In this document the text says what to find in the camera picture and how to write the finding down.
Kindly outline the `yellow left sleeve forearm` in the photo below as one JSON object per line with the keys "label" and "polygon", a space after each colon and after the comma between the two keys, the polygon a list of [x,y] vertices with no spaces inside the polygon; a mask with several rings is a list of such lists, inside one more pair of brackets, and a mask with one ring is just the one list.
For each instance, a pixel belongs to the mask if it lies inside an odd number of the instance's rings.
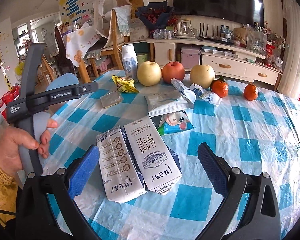
{"label": "yellow left sleeve forearm", "polygon": [[0,147],[0,227],[15,218],[17,183],[15,175],[22,168],[17,153],[8,152]]}

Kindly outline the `person's left hand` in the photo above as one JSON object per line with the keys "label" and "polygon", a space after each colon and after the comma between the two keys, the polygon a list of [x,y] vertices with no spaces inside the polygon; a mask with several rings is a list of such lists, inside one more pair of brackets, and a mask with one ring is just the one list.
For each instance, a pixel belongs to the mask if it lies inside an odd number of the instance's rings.
{"label": "person's left hand", "polygon": [[51,134],[47,129],[38,142],[28,132],[8,126],[0,137],[0,168],[9,176],[14,176],[23,169],[19,146],[24,146],[29,150],[37,150],[38,154],[46,159],[49,156],[50,140]]}

